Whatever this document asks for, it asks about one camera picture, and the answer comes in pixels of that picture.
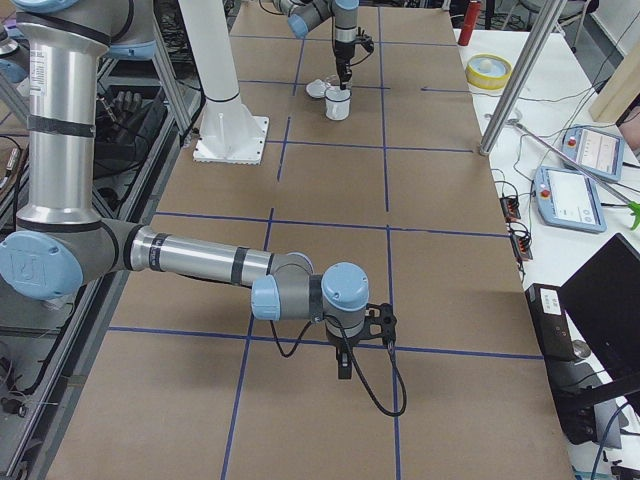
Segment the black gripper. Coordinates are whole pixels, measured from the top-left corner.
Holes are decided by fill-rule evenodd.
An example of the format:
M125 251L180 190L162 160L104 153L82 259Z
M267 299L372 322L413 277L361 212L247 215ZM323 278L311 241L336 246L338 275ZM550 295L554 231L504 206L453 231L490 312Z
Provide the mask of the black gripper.
M351 61L355 55L355 43L335 41L333 43L333 52L339 78L339 87L341 90L346 90L351 81Z
M346 339L331 335L331 344L336 349L336 360L338 366L338 378L350 379L351 378L351 360L349 351L356 344L355 337L347 337Z

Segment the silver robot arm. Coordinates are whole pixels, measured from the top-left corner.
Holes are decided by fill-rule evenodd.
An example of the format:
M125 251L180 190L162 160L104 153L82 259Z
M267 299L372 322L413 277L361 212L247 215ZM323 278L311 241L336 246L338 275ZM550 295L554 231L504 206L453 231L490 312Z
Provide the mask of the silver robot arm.
M335 58L339 88L351 86L352 65L358 33L358 1L312 0L312 1L272 1L273 8L266 9L261 1L259 6L267 13L284 16L290 30L298 39L304 39L325 21L332 21L332 50Z
M1 244L1 275L20 294L59 298L118 271L171 272L251 292L256 319L323 323L338 375L360 373L353 349L371 337L369 280L349 262L317 274L301 253L274 254L157 233L107 219L92 204L97 73L108 54L151 58L149 1L19 1L29 44L29 193Z

